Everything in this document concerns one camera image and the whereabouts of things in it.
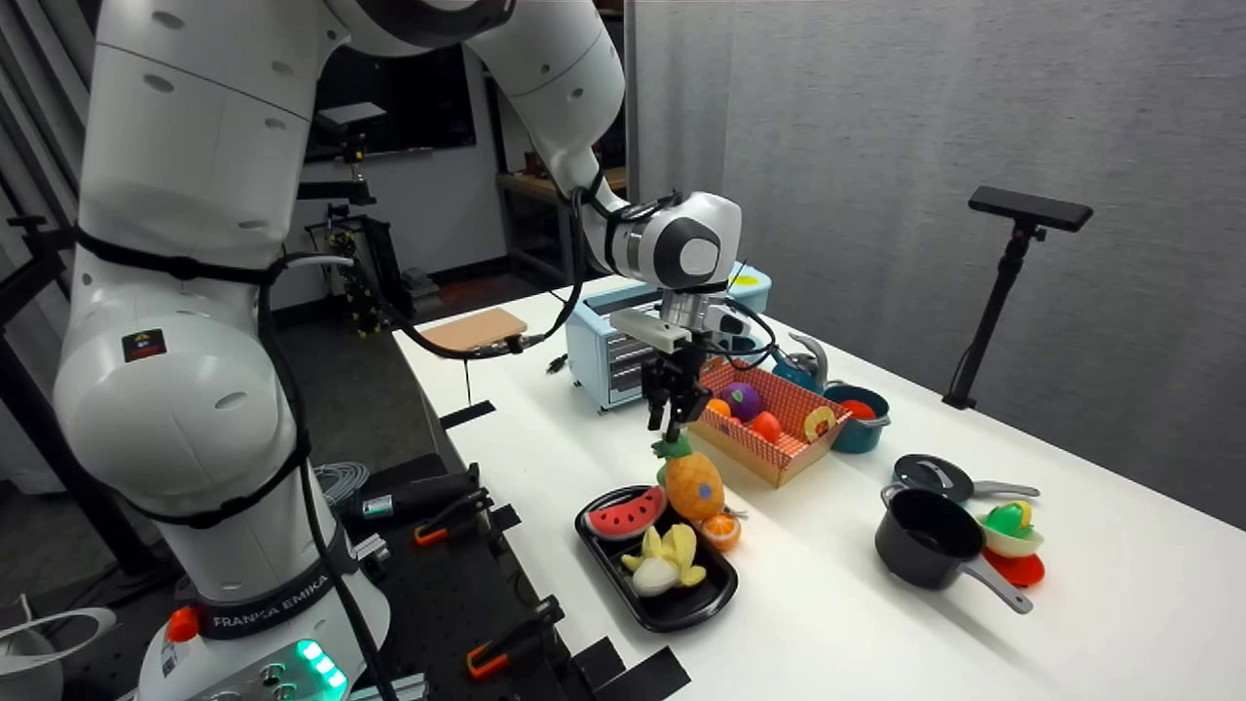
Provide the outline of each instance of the white table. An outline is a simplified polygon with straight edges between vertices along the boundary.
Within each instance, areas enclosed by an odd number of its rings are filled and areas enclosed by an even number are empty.
[[[507,306],[549,328],[555,298]],[[463,408],[463,367],[403,339],[435,412]],[[891,403],[895,426],[871,455],[827,455],[784,492],[721,465],[743,509],[731,553],[738,599],[682,634],[643,630],[573,533],[573,515],[625,482],[649,482],[660,461],[643,407],[599,416],[564,376],[547,367],[561,339],[498,364],[474,364],[474,396],[498,412],[453,429],[521,528],[512,547],[547,598],[570,613],[561,634],[583,651],[612,634],[635,666],[673,646],[695,685],[682,696],[999,696],[999,701],[1243,701],[1246,696],[1246,538],[1158,492],[1109,477],[1063,450],[945,408],[931,389],[827,346],[835,376]],[[871,533],[895,455],[934,452],[978,478],[1036,482],[1049,579],[1036,613],[1012,617],[964,578],[918,594],[887,578]]]

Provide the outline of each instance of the toy vegetable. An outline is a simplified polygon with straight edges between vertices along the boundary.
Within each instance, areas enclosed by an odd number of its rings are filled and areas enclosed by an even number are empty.
[[[684,521],[669,528],[662,538],[649,528],[639,543],[639,553],[625,553],[635,598],[662,598],[673,586],[697,587],[707,579],[707,570],[695,561],[697,561],[697,533]]]
[[[742,543],[742,521],[727,515],[727,492],[708,455],[677,434],[673,439],[656,443],[666,461],[660,482],[666,504],[691,518],[721,553]]]

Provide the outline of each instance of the toy food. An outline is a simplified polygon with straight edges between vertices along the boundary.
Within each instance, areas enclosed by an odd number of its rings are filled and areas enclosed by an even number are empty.
[[[774,412],[752,416],[747,429],[752,429],[755,438],[773,439],[773,443],[779,443],[779,438],[784,438],[784,426],[779,426]]]
[[[1044,579],[1040,531],[1032,528],[1032,504],[1006,504],[980,518],[987,561],[1017,587]]]
[[[752,422],[755,412],[768,408],[765,394],[747,382],[727,385],[727,407],[731,407],[738,422]]]
[[[869,403],[840,403],[840,408],[852,416],[852,422],[871,422],[875,416],[875,408],[869,407]]]
[[[712,396],[712,403],[707,403],[707,412],[718,412],[718,416],[731,416],[731,407],[725,403],[725,396]]]
[[[742,521],[727,515],[727,492],[712,461],[695,452],[682,434],[656,443],[656,452],[666,455],[666,469],[660,472],[666,504],[682,518],[691,518],[718,548],[731,548],[742,543]]]
[[[731,515],[718,515],[701,528],[707,543],[718,547],[718,553],[727,553],[742,547],[742,521]]]
[[[812,439],[812,443],[821,439],[821,438],[835,429],[835,422],[838,422],[838,416],[835,416],[829,407],[812,408],[808,422],[801,422],[808,439]]]
[[[707,579],[707,570],[697,566],[697,533],[677,521],[662,538],[649,528],[639,543],[639,553],[625,553],[625,566],[631,570],[635,598],[662,598],[673,586],[697,587]]]
[[[684,438],[656,443],[660,455],[666,455],[666,469],[660,472],[660,482],[666,492],[666,504],[691,518],[695,528],[725,515],[727,494],[725,478],[718,477],[712,461],[695,452]]]
[[[599,508],[583,515],[588,531],[605,543],[626,543],[639,538],[647,528],[656,528],[666,509],[666,492],[643,492],[639,499]]]

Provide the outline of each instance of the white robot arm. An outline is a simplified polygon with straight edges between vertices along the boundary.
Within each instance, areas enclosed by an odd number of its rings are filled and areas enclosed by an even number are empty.
[[[701,300],[727,285],[742,206],[631,206],[599,180],[592,145],[618,115],[625,69],[592,0],[106,0],[54,408],[84,469],[156,518],[198,594],[204,629],[154,640],[139,701],[269,694],[274,669],[307,663],[300,651],[333,660],[321,682],[343,694],[368,666],[359,621],[379,643],[390,630],[321,486],[300,492],[307,439],[256,339],[256,300],[326,55],[443,45],[492,65],[592,252],[669,291],[662,328],[639,335],[673,352],[656,394],[682,422],[697,412]]]

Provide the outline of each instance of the black stand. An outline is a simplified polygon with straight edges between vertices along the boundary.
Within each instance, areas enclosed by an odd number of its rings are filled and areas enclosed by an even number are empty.
[[[1002,311],[1006,311],[1006,300],[1025,270],[1025,252],[1028,252],[1028,241],[1049,241],[1049,232],[1083,232],[1091,222],[1091,206],[1079,206],[1079,203],[1056,203],[1056,200],[1036,200],[1036,195],[1017,195],[1017,193],[999,193],[999,189],[978,189],[975,200],[970,200],[970,209],[987,209],[987,216],[999,216],[999,219],[1012,219],[1012,241],[1002,256],[1002,270],[999,270],[999,285],[987,300],[987,311],[980,311],[980,324],[975,330],[975,343],[967,346],[967,357],[949,382],[949,389],[943,394],[945,407],[953,408],[975,408],[975,380],[980,370],[980,357],[988,352],[988,339],[1002,324]]]
[[[1012,285],[1022,277],[1022,265],[1025,265],[1025,252],[1028,252],[1032,237],[1044,241],[1044,232],[1032,232],[1032,226],[1017,222],[1012,241],[1006,250],[1006,256],[1002,256],[999,285],[993,285],[993,291],[987,300],[980,324],[978,324],[975,343],[967,352],[967,364],[964,364],[953,385],[943,394],[943,403],[953,407],[953,408],[975,408],[970,389],[978,382],[978,367],[980,367],[987,346],[988,346],[988,339],[993,339],[993,330],[1002,324],[1006,300],[1010,300],[1010,291],[1012,291]]]
[[[63,282],[63,260],[54,250],[30,250],[37,256],[0,282],[0,403],[8,412],[25,426],[30,443],[42,452],[47,469],[68,482],[71,499],[94,528],[94,533],[112,548],[116,566],[129,578],[154,573],[159,561],[145,547],[145,538],[125,521],[112,494],[94,482],[84,465],[73,461],[68,438],[58,434],[58,422],[39,389],[39,382],[29,376],[29,367],[8,346],[8,324],[54,282]]]

